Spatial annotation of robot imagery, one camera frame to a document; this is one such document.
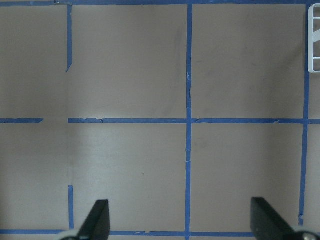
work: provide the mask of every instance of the blue painter's tape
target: blue painter's tape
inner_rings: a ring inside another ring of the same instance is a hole
[[[185,118],[68,118],[69,124],[185,124]]]
[[[27,235],[27,234],[39,234],[39,235],[50,235],[59,234],[64,230],[24,230],[24,229],[0,229],[0,234],[7,235]]]
[[[304,224],[305,214],[305,191],[306,191],[306,174],[307,174],[307,148],[308,148],[308,124],[303,125],[302,133],[302,156],[301,156],[301,179],[300,179],[300,198],[299,198],[299,215],[298,223]]]
[[[253,238],[252,232],[195,232],[192,237],[224,237],[224,238]]]
[[[304,124],[302,118],[194,118],[194,124]]]
[[[193,5],[187,7],[186,25],[186,143],[185,143],[185,240],[190,239],[191,220],[191,146],[192,146],[192,21]]]
[[[45,7],[54,5],[54,1],[4,1],[0,2],[0,7]]]
[[[308,123],[309,124],[320,124],[320,119],[309,119]]]
[[[75,228],[74,220],[74,186],[68,186],[69,229]]]
[[[43,118],[0,118],[0,124],[39,124]]]
[[[311,6],[311,1],[306,1],[306,9]],[[306,191],[306,174],[307,174],[307,149],[308,149],[308,123],[309,123],[309,97],[310,97],[310,74],[308,71],[308,14],[305,16],[305,56],[304,56],[304,103],[303,103],[303,124],[302,132],[302,154],[301,154],[301,177],[300,177],[300,198],[299,198],[299,215],[298,223],[304,224],[305,214],[305,191]]]
[[[305,0],[75,0],[74,5],[305,4]]]
[[[66,7],[66,45],[68,72],[72,65],[72,5]]]
[[[155,237],[184,237],[183,231],[110,231],[111,236],[155,236]]]
[[[59,5],[70,5],[60,0]],[[306,4],[306,0],[73,0],[72,5]],[[5,1],[0,7],[52,6],[54,1]]]

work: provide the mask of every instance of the beige floor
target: beige floor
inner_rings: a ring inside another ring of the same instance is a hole
[[[192,117],[303,118],[305,12],[194,5]],[[187,6],[72,7],[68,73],[66,18],[65,6],[0,7],[0,118],[44,118],[0,125],[0,229],[67,229],[73,185],[76,228],[108,198],[113,231],[183,232],[186,124],[68,118],[186,118]],[[310,119],[320,118],[319,78]],[[249,232],[252,196],[298,225],[302,134],[301,124],[194,123],[191,231]],[[308,134],[304,222],[319,231],[320,126]],[[110,239],[140,238],[154,239]]]

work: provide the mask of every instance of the blue tape line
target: blue tape line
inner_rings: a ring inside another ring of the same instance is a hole
[[[59,5],[70,5],[60,0]],[[306,4],[306,0],[73,0],[72,5]],[[0,7],[52,6],[54,1],[5,1]]]
[[[192,119],[194,124],[304,124],[299,118],[200,118]]]
[[[187,7],[186,26],[186,143],[185,143],[185,240],[190,239],[191,219],[191,146],[192,146],[192,20],[193,5]]]
[[[195,232],[192,237],[224,237],[224,238],[253,238],[252,232]]]
[[[68,186],[69,229],[75,228],[74,219],[74,186]]]
[[[110,231],[111,236],[154,236],[154,237],[184,237],[183,231]]]
[[[69,124],[185,124],[184,118],[68,118]]]
[[[0,124],[39,124],[43,118],[0,118]]]
[[[39,235],[49,235],[49,234],[59,234],[65,230],[24,230],[24,229],[0,229],[0,234],[39,234]]]
[[[75,0],[74,5],[305,4],[305,0]]]
[[[309,1],[306,1],[306,9],[310,7]],[[309,123],[309,93],[310,93],[310,74],[308,71],[308,13],[305,15],[305,54],[304,54],[304,103],[303,103],[303,124],[302,133],[302,154],[301,154],[301,179],[300,179],[300,198],[298,223],[304,224],[305,214],[305,191],[307,174],[307,151],[308,151],[308,123]]]
[[[33,7],[33,6],[52,6],[54,1],[3,1],[0,2],[0,7]]]
[[[66,73],[72,65],[72,5],[66,7],[66,51],[67,51],[67,67]]]
[[[309,119],[308,123],[309,124],[320,124],[320,119]]]

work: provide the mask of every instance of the grid square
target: grid square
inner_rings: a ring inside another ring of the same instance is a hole
[[[309,118],[320,119],[320,76],[318,74],[310,74],[309,91]]]
[[[1,124],[0,229],[67,229],[66,123]]]
[[[307,170],[304,207],[304,225],[319,232],[319,156],[320,156],[320,125],[308,126]]]
[[[185,118],[185,5],[72,9],[70,118]]]
[[[66,114],[66,6],[0,8],[0,118]]]
[[[109,199],[113,231],[184,231],[184,124],[72,124],[75,228]]]
[[[191,230],[250,232],[251,197],[297,225],[301,150],[299,124],[193,125]]]
[[[194,118],[302,118],[304,5],[195,5]]]

